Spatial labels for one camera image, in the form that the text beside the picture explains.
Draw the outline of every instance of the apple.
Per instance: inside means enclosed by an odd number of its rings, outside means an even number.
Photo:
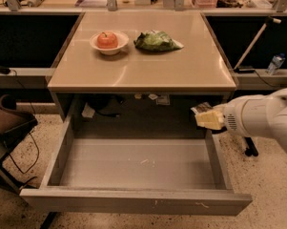
[[[97,47],[100,49],[114,49],[117,44],[117,37],[111,31],[103,31],[97,36]]]

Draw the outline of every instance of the robotic hand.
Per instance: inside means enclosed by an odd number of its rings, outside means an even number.
[[[287,88],[269,95],[245,95],[196,114],[198,126],[224,127],[234,135],[275,139],[287,153]]]

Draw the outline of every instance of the concrete floor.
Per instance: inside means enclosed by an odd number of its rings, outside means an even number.
[[[39,186],[58,142],[62,121],[57,114],[37,114],[36,118],[39,124],[32,135],[40,149],[38,162],[26,175],[22,175],[9,159],[4,166],[21,181],[37,176],[31,185]],[[258,157],[245,156],[244,143],[237,136],[225,133],[220,141],[235,192],[253,197],[253,202],[237,217],[61,213],[51,228],[287,229],[287,155],[271,139],[254,139]],[[23,170],[28,168],[36,156],[31,138],[28,136],[12,155]],[[46,215],[19,196],[0,189],[0,229],[39,228]]]

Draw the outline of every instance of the drawer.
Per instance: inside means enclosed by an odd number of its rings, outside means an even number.
[[[250,195],[231,187],[218,135],[199,130],[195,101],[177,96],[169,106],[149,98],[111,99],[103,114],[83,118],[85,95],[74,98],[60,145],[38,189],[21,197],[47,212],[229,215]]]

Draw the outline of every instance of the bowl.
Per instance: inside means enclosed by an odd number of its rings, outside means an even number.
[[[119,53],[123,47],[125,47],[128,44],[129,38],[128,35],[121,32],[121,31],[112,31],[116,37],[117,37],[117,42],[118,45],[116,48],[114,49],[100,49],[97,47],[97,37],[98,35],[101,33],[97,33],[94,34],[91,38],[90,38],[90,45],[95,49],[100,51],[102,54],[105,55],[115,55],[117,53]]]

